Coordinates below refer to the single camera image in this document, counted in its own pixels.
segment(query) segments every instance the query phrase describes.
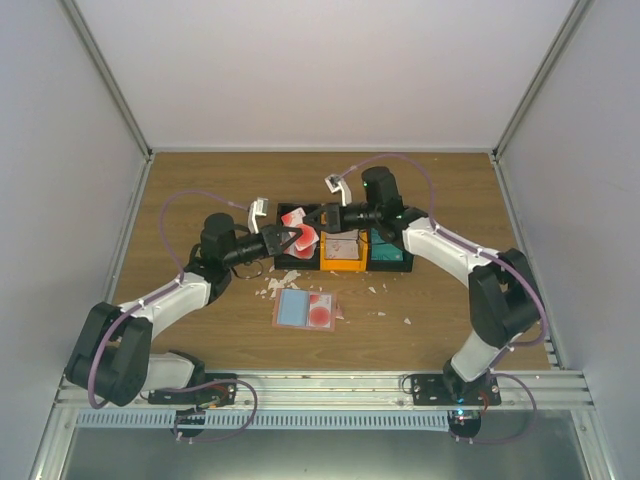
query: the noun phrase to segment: white bracket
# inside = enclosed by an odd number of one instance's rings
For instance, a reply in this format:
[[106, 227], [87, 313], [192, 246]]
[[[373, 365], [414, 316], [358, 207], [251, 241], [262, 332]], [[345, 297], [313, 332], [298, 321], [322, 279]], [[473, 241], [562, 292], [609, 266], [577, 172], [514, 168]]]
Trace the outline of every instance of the white bracket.
[[340, 205], [346, 207], [351, 203], [351, 189], [349, 188], [349, 185], [347, 185], [347, 181], [344, 178], [341, 178], [340, 175], [332, 173], [324, 179], [324, 183], [327, 184], [331, 193], [340, 193]]
[[263, 197], [256, 198], [253, 202], [251, 202], [251, 206], [249, 207], [249, 231], [251, 233], [258, 233], [258, 218], [257, 217], [266, 217], [267, 210], [269, 209], [269, 200]]

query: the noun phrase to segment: cable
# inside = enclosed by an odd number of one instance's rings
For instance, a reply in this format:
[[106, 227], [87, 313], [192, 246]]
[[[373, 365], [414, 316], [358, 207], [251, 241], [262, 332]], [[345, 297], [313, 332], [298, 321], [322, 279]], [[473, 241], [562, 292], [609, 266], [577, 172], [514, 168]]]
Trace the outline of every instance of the cable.
[[174, 200], [180, 197], [183, 197], [184, 195], [203, 195], [205, 197], [218, 200], [219, 202], [226, 203], [230, 207], [249, 211], [249, 208], [245, 207], [244, 205], [240, 205], [238, 203], [232, 202], [214, 193], [205, 192], [204, 190], [183, 190], [182, 192], [174, 193], [173, 195], [171, 195], [169, 198], [165, 200], [164, 204], [162, 205], [162, 208], [160, 209], [160, 215], [158, 217], [158, 230], [160, 231], [160, 239], [162, 240], [164, 247], [167, 249], [167, 252], [169, 252], [169, 256], [171, 257], [171, 260], [173, 260], [173, 263], [175, 263], [176, 267], [178, 267], [180, 282], [182, 282], [182, 280], [184, 279], [184, 268], [182, 267], [182, 263], [180, 262], [178, 255], [176, 255], [176, 253], [173, 251], [173, 248], [171, 248], [171, 245], [169, 244], [169, 240], [167, 239], [167, 235], [164, 232], [164, 216], [167, 213], [167, 209], [169, 208], [169, 205], [171, 205], [171, 203]]
[[411, 375], [405, 375], [404, 377], [402, 377], [402, 380], [400, 380], [400, 390], [402, 390], [402, 392], [406, 393], [407, 395], [413, 395], [413, 392], [411, 392], [411, 390], [407, 392], [407, 390], [404, 388], [404, 382], [406, 382], [408, 378], [411, 378]]
[[449, 435], [451, 435], [453, 438], [456, 439], [456, 442], [460, 441], [460, 439], [462, 440], [467, 440], [469, 444], [478, 444], [478, 445], [505, 445], [507, 443], [511, 443], [511, 442], [515, 442], [517, 440], [520, 440], [524, 437], [526, 437], [527, 435], [529, 435], [532, 431], [533, 431], [533, 427], [538, 419], [538, 404], [536, 403], [536, 400], [533, 398], [533, 393], [531, 392], [531, 390], [529, 389], [529, 387], [527, 387], [524, 382], [522, 380], [520, 380], [518, 377], [514, 376], [514, 375], [510, 375], [508, 373], [493, 373], [492, 374], [493, 377], [504, 377], [504, 378], [508, 378], [510, 380], [513, 380], [514, 382], [516, 382], [518, 385], [520, 385], [522, 387], [522, 389], [525, 391], [525, 393], [527, 394], [527, 396], [529, 397], [529, 400], [531, 401], [531, 408], [533, 409], [533, 415], [531, 417], [531, 420], [529, 421], [529, 423], [527, 424], [527, 427], [520, 433], [517, 433], [515, 435], [512, 435], [510, 437], [506, 437], [506, 438], [497, 438], [497, 439], [487, 439], [487, 440], [474, 440], [473, 438], [469, 438], [469, 437], [460, 437], [456, 434], [454, 434], [453, 432], [451, 432], [451, 430], [449, 430]]
[[489, 397], [482, 390], [479, 392], [480, 397], [482, 397], [482, 403], [484, 404], [484, 408], [480, 412], [480, 416], [483, 417], [487, 410], [489, 409]]
[[260, 260], [254, 260], [251, 263], [249, 263], [249, 265], [246, 265], [246, 266], [247, 267], [251, 266], [254, 263], [257, 263], [258, 265], [260, 265], [260, 270], [255, 275], [246, 275], [246, 276], [238, 275], [238, 272], [236, 271], [235, 267], [231, 267], [231, 271], [236, 276], [236, 278], [239, 278], [240, 280], [252, 280], [254, 278], [258, 278], [258, 277], [262, 276], [262, 274], [264, 273], [264, 265], [262, 265], [262, 262]]
[[184, 195], [192, 195], [192, 194], [193, 195], [204, 195], [205, 197], [213, 198], [214, 200], [218, 200], [218, 201], [220, 201], [222, 203], [226, 203], [227, 205], [229, 205], [231, 207], [239, 208], [241, 210], [248, 210], [243, 205], [239, 205], [237, 203], [234, 203], [234, 202], [231, 202], [229, 200], [226, 200], [226, 199], [224, 199], [224, 198], [222, 198], [222, 197], [220, 197], [218, 195], [215, 195], [215, 194], [209, 193], [209, 192], [205, 192], [203, 190], [184, 190], [182, 192], [178, 192], [178, 193], [175, 193], [175, 194], [171, 195], [169, 198], [167, 198], [165, 200], [165, 202], [162, 205], [162, 208], [160, 210], [160, 216], [158, 217], [158, 229], [160, 231], [160, 238], [162, 239], [162, 243], [164, 244], [165, 248], [169, 252], [169, 255], [171, 256], [171, 259], [173, 260], [173, 262], [178, 267], [178, 272], [179, 272], [178, 278], [174, 279], [174, 281], [171, 283], [171, 285], [169, 285], [167, 288], [157, 292], [156, 294], [151, 295], [149, 297], [141, 298], [138, 301], [138, 303], [136, 303], [133, 307], [131, 307], [127, 311], [123, 312], [118, 318], [116, 318], [116, 320], [107, 329], [106, 333], [102, 337], [102, 340], [100, 340], [100, 343], [98, 344], [98, 348], [96, 349], [96, 354], [93, 357], [93, 362], [91, 363], [91, 368], [89, 369], [89, 378], [87, 380], [87, 394], [88, 394], [88, 397], [89, 397], [89, 405], [91, 405], [91, 407], [94, 408], [94, 409], [100, 409], [100, 408], [104, 407], [107, 403], [109, 403], [106, 400], [98, 403], [98, 401], [96, 400], [95, 387], [96, 387], [96, 375], [98, 373], [98, 366], [100, 365], [100, 360], [102, 360], [102, 356], [104, 355], [104, 351], [107, 348], [107, 343], [109, 343], [109, 340], [111, 339], [113, 334], [116, 332], [118, 327], [122, 324], [122, 322], [124, 322], [132, 314], [134, 314], [135, 312], [137, 312], [138, 310], [143, 308], [143, 305], [155, 302], [156, 300], [158, 300], [158, 299], [164, 297], [165, 295], [173, 292], [176, 288], [178, 288], [180, 286], [180, 284], [184, 280], [184, 268], [182, 267], [182, 264], [180, 263], [180, 259], [178, 258], [176, 253], [171, 248], [171, 245], [169, 244], [169, 240], [167, 240], [167, 236], [166, 236], [166, 234], [164, 232], [164, 216], [165, 216], [165, 214], [167, 212], [167, 209], [168, 209], [169, 205], [174, 200], [176, 200], [177, 198], [182, 197]]
[[[355, 165], [352, 165], [347, 170], [342, 172], [339, 175], [339, 178], [346, 177], [348, 174], [350, 174], [351, 172], [354, 172], [360, 167], [368, 163], [374, 162], [376, 160], [381, 160], [383, 158], [399, 158], [400, 160], [407, 161], [411, 163], [414, 167], [416, 167], [416, 169], [418, 169], [418, 171], [422, 174], [422, 176], [427, 180], [427, 184], [429, 186], [429, 208], [427, 212], [429, 214], [429, 223], [431, 224], [431, 227], [434, 229], [436, 234], [440, 235], [442, 238], [458, 245], [459, 247], [471, 253], [480, 255], [481, 257], [486, 258], [487, 260], [490, 260], [495, 264], [499, 265], [503, 270], [511, 274], [520, 283], [520, 285], [522, 285], [522, 287], [525, 289], [527, 294], [531, 297], [531, 300], [533, 300], [533, 303], [535, 304], [536, 309], [538, 310], [538, 314], [540, 315], [540, 334], [534, 340], [530, 340], [526, 342], [514, 342], [513, 344], [509, 344], [505, 347], [504, 351], [505, 352], [508, 351], [508, 348], [512, 348], [513, 346], [532, 347], [534, 345], [538, 345], [544, 342], [544, 339], [547, 337], [549, 332], [549, 319], [547, 318], [547, 313], [545, 311], [544, 305], [542, 304], [542, 300], [540, 300], [540, 297], [536, 293], [535, 289], [511, 265], [504, 262], [503, 260], [501, 260], [495, 255], [479, 250], [478, 246], [467, 243], [466, 241], [461, 240], [457, 236], [454, 236], [446, 228], [442, 227], [436, 222], [436, 218], [434, 214], [436, 193], [433, 187], [433, 182], [431, 181], [431, 176], [429, 175], [429, 172], [426, 170], [426, 168], [424, 168], [418, 162], [416, 162], [415, 160], [413, 160], [412, 158], [406, 155], [403, 155], [400, 153], [383, 153], [380, 155], [375, 155], [371, 158], [367, 158], [365, 160], [362, 160], [361, 162], [356, 163]], [[496, 359], [500, 360], [502, 359], [503, 356], [504, 356], [504, 353], [501, 352], [501, 355], [498, 355]]]
[[[256, 389], [253, 388], [251, 386], [251, 384], [245, 382], [244, 380], [239, 380], [239, 379], [231, 379], [231, 378], [226, 378], [224, 380], [213, 380], [211, 382], [206, 382], [203, 383], [201, 385], [196, 385], [195, 387], [187, 387], [187, 388], [164, 388], [162, 390], [159, 390], [161, 392], [167, 392], [167, 393], [191, 393], [191, 392], [197, 392], [198, 390], [202, 390], [204, 388], [211, 388], [213, 386], [216, 385], [224, 385], [226, 383], [233, 383], [236, 385], [242, 385], [244, 387], [247, 387], [249, 389], [249, 391], [251, 392], [251, 395], [253, 396], [253, 409], [251, 410], [251, 414], [249, 415], [249, 418], [236, 430], [232, 431], [231, 433], [228, 433], [226, 435], [223, 435], [221, 437], [210, 437], [210, 438], [202, 438], [202, 439], [194, 439], [194, 438], [190, 438], [189, 439], [189, 444], [193, 444], [193, 443], [215, 443], [215, 442], [221, 442], [223, 440], [228, 440], [230, 438], [233, 438], [237, 435], [240, 435], [242, 432], [244, 432], [247, 428], [249, 428], [249, 425], [251, 425], [253, 423], [254, 418], [256, 417], [256, 413], [258, 412], [258, 392], [256, 392]], [[179, 424], [180, 420], [179, 417], [176, 417], [176, 423], [174, 424], [173, 427], [173, 434], [176, 436], [176, 441], [180, 442], [182, 441], [182, 435], [180, 434], [180, 432], [178, 431], [178, 424]]]

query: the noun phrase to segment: white arm segment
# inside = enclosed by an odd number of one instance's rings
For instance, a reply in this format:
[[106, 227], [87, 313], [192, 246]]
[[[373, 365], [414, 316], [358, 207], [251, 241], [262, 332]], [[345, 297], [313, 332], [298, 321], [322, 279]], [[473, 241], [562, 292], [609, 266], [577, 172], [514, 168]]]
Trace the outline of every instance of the white arm segment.
[[151, 340], [156, 338], [160, 332], [180, 320], [186, 314], [198, 310], [207, 305], [211, 284], [200, 275], [195, 273], [185, 273], [182, 283], [167, 295], [158, 300], [146, 303], [144, 298], [149, 298], [155, 293], [166, 289], [169, 285], [178, 282], [178, 277], [174, 278], [167, 285], [151, 292], [145, 297], [119, 305], [122, 311], [128, 310], [134, 305], [143, 302], [143, 308], [132, 313], [132, 317], [145, 317], [153, 324]]
[[[484, 248], [481, 245], [470, 242], [442, 226], [438, 226], [438, 230], [445, 231], [449, 235], [475, 246], [476, 249], [481, 249], [493, 255], [498, 254], [497, 250]], [[469, 288], [469, 273], [475, 267], [491, 263], [486, 258], [477, 255], [477, 253], [471, 253], [438, 235], [428, 218], [419, 218], [411, 222], [409, 227], [402, 232], [402, 241], [407, 252], [426, 258], [453, 275], [467, 288]]]
[[151, 354], [147, 379], [140, 391], [184, 388], [189, 383], [194, 367], [189, 360], [175, 353]]
[[[178, 288], [154, 302], [144, 302], [144, 298], [149, 298], [171, 284], [178, 283], [178, 279], [179, 277], [174, 278], [170, 283], [145, 295], [142, 299], [119, 305], [122, 311], [125, 311], [140, 303], [140, 301], [143, 302], [143, 308], [132, 313], [131, 316], [145, 317], [153, 324], [152, 340], [160, 332], [188, 313], [206, 306], [209, 301], [211, 284], [200, 275], [185, 273], [184, 279]], [[147, 379], [141, 391], [184, 388], [189, 383], [193, 368], [194, 365], [189, 360], [174, 353], [150, 355]]]
[[[497, 255], [498, 251], [484, 248], [470, 242], [442, 226], [438, 230], [459, 238], [479, 249]], [[412, 222], [402, 233], [405, 249], [414, 255], [426, 258], [457, 278], [469, 288], [469, 273], [478, 266], [491, 263], [477, 253], [472, 253], [441, 237], [431, 226], [428, 218], [419, 218]], [[451, 359], [451, 366], [465, 382], [471, 382], [487, 371], [502, 349], [485, 343], [475, 331], [471, 332], [463, 347]]]

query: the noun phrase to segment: metal corner post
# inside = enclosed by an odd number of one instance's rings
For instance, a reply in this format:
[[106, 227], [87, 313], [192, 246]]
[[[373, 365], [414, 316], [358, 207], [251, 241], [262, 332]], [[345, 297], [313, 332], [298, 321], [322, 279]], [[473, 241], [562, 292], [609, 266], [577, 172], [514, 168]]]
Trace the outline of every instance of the metal corner post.
[[109, 90], [111, 98], [113, 98], [113, 101], [115, 102], [116, 107], [120, 111], [122, 118], [127, 124], [131, 135], [138, 144], [138, 148], [140, 148], [140, 151], [148, 161], [152, 155], [151, 147], [145, 140], [142, 130], [140, 129], [138, 122], [133, 116], [133, 113], [131, 112], [127, 101], [125, 100], [124, 95], [122, 94], [122, 91], [118, 86], [118, 82], [116, 82], [113, 73], [111, 73], [111, 69], [109, 68], [109, 65], [107, 64], [104, 56], [102, 55], [102, 52], [100, 51], [96, 40], [93, 38], [91, 30], [89, 29], [87, 22], [82, 16], [82, 12], [78, 8], [77, 3], [75, 2], [75, 0], [58, 1], [60, 2], [62, 9], [67, 15], [67, 18], [69, 19], [69, 22], [77, 33], [80, 41], [87, 50], [89, 57], [91, 57], [91, 60], [93, 61], [93, 64], [96, 67], [100, 78], [102, 78], [105, 86], [107, 87], [107, 90]]
[[582, 19], [585, 17], [587, 10], [592, 3], [593, 0], [574, 0], [569, 13], [560, 26], [555, 38], [551, 42], [542, 63], [533, 76], [531, 83], [529, 83], [529, 86], [520, 100], [516, 111], [511, 116], [511, 119], [507, 124], [507, 128], [502, 133], [500, 140], [498, 140], [498, 144], [493, 150], [496, 161], [501, 160], [507, 145], [515, 135], [520, 122], [522, 122], [522, 119], [525, 117], [529, 107], [531, 107], [531, 104], [538, 96], [540, 89], [549, 77], [553, 67], [558, 62], [558, 59], [565, 51], [569, 41], [573, 38], [574, 33], [578, 29], [578, 26], [582, 22]]

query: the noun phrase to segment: metal base plate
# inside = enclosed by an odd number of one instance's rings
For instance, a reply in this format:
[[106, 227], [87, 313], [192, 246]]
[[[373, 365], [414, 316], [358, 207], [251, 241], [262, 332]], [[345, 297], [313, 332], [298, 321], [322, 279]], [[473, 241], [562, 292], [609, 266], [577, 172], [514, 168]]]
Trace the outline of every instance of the metal base plate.
[[[205, 374], [205, 383], [214, 380], [224, 379], [236, 380], [238, 376], [234, 373], [209, 373]], [[218, 407], [233, 405], [236, 400], [235, 383], [222, 383], [221, 386], [227, 389], [227, 394], [222, 395], [217, 389], [203, 389], [196, 393], [168, 393], [157, 391], [149, 394], [150, 405], [201, 405], [214, 401]]]
[[483, 406], [484, 399], [480, 392], [484, 393], [489, 401], [489, 406], [500, 405], [500, 390], [495, 378], [486, 385], [480, 386], [472, 393], [463, 397], [463, 401], [456, 402], [451, 398], [449, 391], [444, 385], [441, 373], [414, 374], [405, 380], [411, 380], [411, 394], [414, 405], [438, 405], [438, 406], [460, 406], [472, 405]]

